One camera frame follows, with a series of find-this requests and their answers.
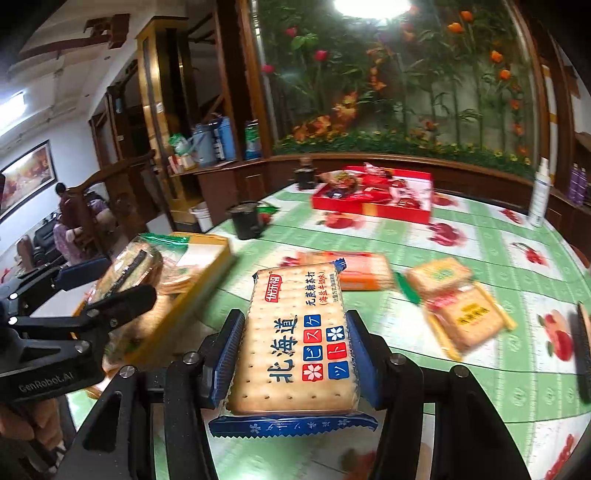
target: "cardboard tray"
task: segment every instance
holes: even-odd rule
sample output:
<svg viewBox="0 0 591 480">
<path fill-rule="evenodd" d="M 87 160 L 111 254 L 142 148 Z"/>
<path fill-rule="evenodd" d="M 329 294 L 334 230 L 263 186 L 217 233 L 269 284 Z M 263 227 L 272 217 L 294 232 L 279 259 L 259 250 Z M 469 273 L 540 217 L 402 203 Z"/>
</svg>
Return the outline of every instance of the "cardboard tray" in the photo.
<svg viewBox="0 0 591 480">
<path fill-rule="evenodd" d="M 199 317 L 198 308 L 204 303 L 232 264 L 229 240 L 218 235 L 174 232 L 173 236 L 188 236 L 191 244 L 223 245 L 223 250 L 215 260 L 199 275 L 197 281 L 186 293 L 174 300 L 172 309 L 163 318 L 152 335 L 145 338 L 133 352 L 125 355 L 125 363 L 142 369 L 158 368 L 161 358 L 168 358 L 183 330 Z M 79 315 L 84 307 L 82 302 L 74 315 Z M 89 394 L 95 396 L 94 388 Z"/>
<path fill-rule="evenodd" d="M 364 172 L 364 167 L 346 167 L 344 170 Z M 433 191 L 433 180 L 430 173 L 414 170 L 402 170 L 397 168 L 385 168 L 392 176 L 398 179 L 410 180 L 413 183 L 425 183 L 428 189 Z M 330 199 L 324 194 L 330 190 L 329 185 L 325 185 L 317 193 L 312 195 L 312 208 L 317 210 L 329 210 L 341 213 L 356 213 L 358 215 L 368 215 L 372 217 L 389 218 L 392 220 L 403 220 L 405 222 L 428 224 L 431 218 L 431 199 L 428 200 L 428 207 L 425 209 L 416 209 L 408 207 L 399 207 L 383 203 L 360 203 L 347 202 L 346 200 Z"/>
</svg>

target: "human hand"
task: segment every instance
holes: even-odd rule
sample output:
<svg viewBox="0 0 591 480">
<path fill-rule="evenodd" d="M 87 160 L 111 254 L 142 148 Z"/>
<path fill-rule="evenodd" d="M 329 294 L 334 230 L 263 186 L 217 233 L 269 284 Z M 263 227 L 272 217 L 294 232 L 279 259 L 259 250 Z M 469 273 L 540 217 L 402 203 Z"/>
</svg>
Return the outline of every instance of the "human hand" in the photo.
<svg viewBox="0 0 591 480">
<path fill-rule="evenodd" d="M 57 400 L 44 400 L 27 407 L 35 429 L 22 417 L 0 405 L 0 435 L 13 440 L 37 439 L 48 450 L 61 442 L 60 411 Z"/>
</svg>

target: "framed painting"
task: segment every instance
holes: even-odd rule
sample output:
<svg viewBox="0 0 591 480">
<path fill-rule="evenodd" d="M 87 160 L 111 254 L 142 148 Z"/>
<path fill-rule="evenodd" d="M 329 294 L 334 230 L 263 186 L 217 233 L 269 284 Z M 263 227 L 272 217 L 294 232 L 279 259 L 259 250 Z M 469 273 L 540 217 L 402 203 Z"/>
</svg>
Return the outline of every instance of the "framed painting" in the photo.
<svg viewBox="0 0 591 480">
<path fill-rule="evenodd" d="M 0 202 L 0 221 L 18 210 L 56 181 L 49 140 L 0 170 L 5 184 Z"/>
</svg>

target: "green checkered tablecloth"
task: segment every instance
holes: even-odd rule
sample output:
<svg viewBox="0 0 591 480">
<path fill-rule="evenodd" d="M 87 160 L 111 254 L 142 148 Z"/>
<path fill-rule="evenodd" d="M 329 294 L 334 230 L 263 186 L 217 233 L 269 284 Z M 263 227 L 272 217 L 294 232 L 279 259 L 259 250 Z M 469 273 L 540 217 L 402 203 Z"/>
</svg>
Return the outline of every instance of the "green checkered tablecloth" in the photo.
<svg viewBox="0 0 591 480">
<path fill-rule="evenodd" d="M 591 420 L 591 404 L 580 398 L 574 355 L 568 360 L 550 355 L 550 339 L 538 315 L 558 310 L 570 319 L 579 301 L 591 310 L 591 277 L 549 223 L 533 228 L 519 213 L 459 197 L 449 199 L 450 205 L 433 208 L 431 226 L 360 215 L 353 225 L 333 229 L 326 225 L 327 212 L 311 208 L 310 193 L 287 187 L 266 199 L 281 211 L 259 239 L 238 240 L 230 222 L 211 231 L 230 238 L 236 262 L 205 306 L 202 322 L 219 330 L 230 309 L 246 312 L 252 274 L 277 266 L 298 251 L 380 253 L 400 272 L 454 256 L 473 270 L 518 323 L 513 332 L 503 330 L 467 354 L 464 363 L 509 428 L 532 479 L 543 479 L 567 436 L 574 436 L 575 443 L 580 439 Z M 453 241 L 437 241 L 438 231 L 450 230 L 453 235 L 448 238 Z M 420 309 L 401 293 L 344 292 L 343 298 L 345 309 L 356 309 L 368 330 L 384 337 L 392 351 L 423 367 L 448 371 L 454 364 L 441 351 Z M 70 397 L 78 421 L 91 405 L 84 404 L 82 397 L 81 393 Z M 383 414 L 363 400 L 361 409 L 383 420 Z M 429 451 L 434 405 L 426 405 L 424 412 L 422 442 Z M 275 479 L 279 474 L 283 480 L 340 479 L 344 452 L 374 450 L 379 434 L 379 429 L 346 429 L 312 437 L 211 439 L 211 445 L 221 480 Z M 159 478 L 167 478 L 161 442 L 157 447 Z"/>
</svg>

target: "gold pillar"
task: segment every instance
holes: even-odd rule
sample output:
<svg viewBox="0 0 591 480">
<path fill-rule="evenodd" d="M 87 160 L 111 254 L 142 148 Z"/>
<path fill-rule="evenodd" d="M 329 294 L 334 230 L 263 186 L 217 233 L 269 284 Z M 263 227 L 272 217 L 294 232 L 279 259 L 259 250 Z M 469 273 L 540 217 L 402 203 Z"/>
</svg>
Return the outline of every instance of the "gold pillar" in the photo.
<svg viewBox="0 0 591 480">
<path fill-rule="evenodd" d="M 195 223 L 189 208 L 202 201 L 194 176 L 171 175 L 171 135 L 191 135 L 200 121 L 187 40 L 187 18 L 154 17 L 137 36 L 139 88 L 158 178 L 175 222 Z"/>
</svg>

